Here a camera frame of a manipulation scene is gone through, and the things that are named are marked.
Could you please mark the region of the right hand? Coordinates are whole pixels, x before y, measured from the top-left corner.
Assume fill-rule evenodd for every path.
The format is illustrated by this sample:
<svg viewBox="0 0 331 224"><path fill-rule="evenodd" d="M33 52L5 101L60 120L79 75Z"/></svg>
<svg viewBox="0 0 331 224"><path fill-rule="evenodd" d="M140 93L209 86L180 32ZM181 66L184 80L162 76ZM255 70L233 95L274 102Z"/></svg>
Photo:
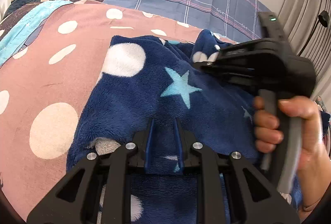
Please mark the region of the right hand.
<svg viewBox="0 0 331 224"><path fill-rule="evenodd" d="M280 100L279 108L289 117L302 119L302 148L297 168L302 204L301 219L315 209L330 185L330 159L322 140L321 117L317 104L305 96ZM271 153L283 140L278 130L279 120L264 109L264 100L254 100L256 148L262 153Z"/></svg>

